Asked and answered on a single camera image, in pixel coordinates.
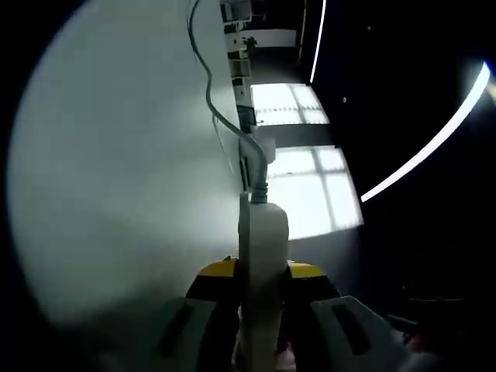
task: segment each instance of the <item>led light strip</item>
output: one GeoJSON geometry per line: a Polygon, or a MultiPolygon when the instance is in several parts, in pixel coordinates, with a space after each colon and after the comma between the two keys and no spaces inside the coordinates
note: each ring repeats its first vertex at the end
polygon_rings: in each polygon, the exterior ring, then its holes
{"type": "Polygon", "coordinates": [[[472,90],[468,94],[465,101],[463,101],[462,105],[455,112],[455,115],[448,121],[448,123],[437,133],[429,143],[425,145],[423,149],[421,149],[412,159],[407,161],[402,167],[400,167],[397,171],[395,171],[392,175],[378,184],[375,188],[372,188],[370,191],[366,192],[362,195],[362,202],[366,202],[367,200],[373,198],[375,195],[384,191],[386,188],[391,186],[394,182],[405,176],[409,171],[413,168],[417,167],[422,161],[424,161],[431,153],[436,151],[436,149],[441,146],[441,144],[450,137],[453,132],[460,126],[462,121],[468,116],[470,111],[474,108],[479,98],[482,96],[484,89],[489,82],[489,77],[491,76],[491,72],[489,71],[489,67],[484,62],[482,65],[482,69],[480,70],[479,76],[472,87],[472,90]]]}
{"type": "Polygon", "coordinates": [[[310,84],[313,82],[313,77],[315,75],[315,67],[317,66],[317,58],[319,57],[320,49],[320,38],[322,37],[322,28],[324,27],[324,16],[326,15],[326,5],[327,0],[323,0],[322,3],[322,14],[320,15],[320,27],[319,27],[319,37],[317,38],[317,49],[315,49],[315,57],[313,58],[312,74],[310,75],[310,84]]]}

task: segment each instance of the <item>light strip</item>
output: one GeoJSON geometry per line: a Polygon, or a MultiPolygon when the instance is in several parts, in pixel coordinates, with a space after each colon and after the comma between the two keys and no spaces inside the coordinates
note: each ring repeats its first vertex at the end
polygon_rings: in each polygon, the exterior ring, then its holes
{"type": "Polygon", "coordinates": [[[361,197],[362,202],[366,202],[370,198],[373,198],[375,195],[391,186],[394,182],[405,176],[413,168],[417,167],[431,153],[433,153],[439,146],[441,146],[441,144],[453,134],[456,128],[460,126],[460,124],[468,116],[470,111],[472,111],[475,104],[482,96],[482,93],[484,92],[484,89],[489,82],[490,76],[491,72],[489,71],[489,67],[484,62],[479,76],[477,77],[477,80],[472,87],[472,90],[468,94],[467,98],[465,98],[465,101],[463,101],[462,105],[455,112],[455,115],[452,116],[448,123],[439,131],[439,133],[437,133],[434,138],[432,138],[430,142],[425,145],[423,149],[421,149],[416,155],[414,155],[412,159],[407,161],[402,167],[400,167],[391,176],[378,184],[375,188],[372,188],[370,191],[363,194],[361,197]]]}
{"type": "Polygon", "coordinates": [[[320,15],[320,27],[319,27],[319,37],[317,38],[317,49],[315,49],[315,57],[313,58],[312,74],[310,75],[310,84],[313,82],[313,76],[315,75],[315,67],[317,66],[317,58],[319,57],[320,49],[320,38],[322,37],[322,28],[324,27],[324,16],[326,15],[326,4],[327,0],[323,0],[322,3],[322,14],[320,15]]]}

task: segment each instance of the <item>white wall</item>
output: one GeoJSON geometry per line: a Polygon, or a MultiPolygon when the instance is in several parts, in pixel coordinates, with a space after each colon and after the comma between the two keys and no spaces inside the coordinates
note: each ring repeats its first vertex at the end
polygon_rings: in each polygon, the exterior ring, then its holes
{"type": "MultiPolygon", "coordinates": [[[[55,323],[183,295],[236,251],[239,174],[212,127],[187,12],[182,0],[84,5],[23,96],[9,211],[29,286],[55,323]]],[[[215,104],[237,124],[219,1],[202,0],[195,18],[215,104]]],[[[222,135],[237,165],[237,139],[222,135]]]]}
{"type": "Polygon", "coordinates": [[[257,41],[257,48],[296,46],[296,30],[294,29],[248,29],[238,33],[227,33],[227,50],[229,52],[238,50],[243,43],[243,37],[251,36],[257,41]]]}

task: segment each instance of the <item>curved light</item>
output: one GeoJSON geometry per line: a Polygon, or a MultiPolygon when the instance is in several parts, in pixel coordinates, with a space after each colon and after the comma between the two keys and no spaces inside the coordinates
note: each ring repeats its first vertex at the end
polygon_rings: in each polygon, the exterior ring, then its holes
{"type": "Polygon", "coordinates": [[[468,94],[467,98],[465,98],[465,101],[463,101],[462,105],[455,112],[455,115],[452,116],[448,123],[439,131],[439,133],[437,133],[430,140],[430,142],[425,145],[423,149],[421,149],[416,155],[414,155],[412,159],[407,161],[402,167],[400,167],[391,176],[378,184],[375,188],[372,188],[370,191],[363,194],[361,197],[362,202],[366,202],[370,198],[374,197],[381,191],[391,186],[394,182],[405,176],[413,168],[417,167],[431,153],[433,153],[439,146],[441,146],[441,144],[453,134],[456,128],[460,126],[460,124],[468,116],[470,111],[472,111],[475,104],[484,92],[484,89],[489,82],[490,76],[491,72],[489,71],[489,67],[484,62],[479,76],[477,77],[477,80],[472,87],[472,90],[468,94]]]}
{"type": "Polygon", "coordinates": [[[324,16],[326,15],[327,0],[323,0],[322,3],[322,14],[320,15],[320,27],[319,27],[319,37],[317,37],[317,49],[315,49],[315,57],[313,58],[312,74],[310,75],[310,84],[313,82],[313,76],[315,75],[315,67],[317,66],[317,58],[319,57],[320,49],[320,38],[322,37],[322,28],[324,27],[324,16]]]}

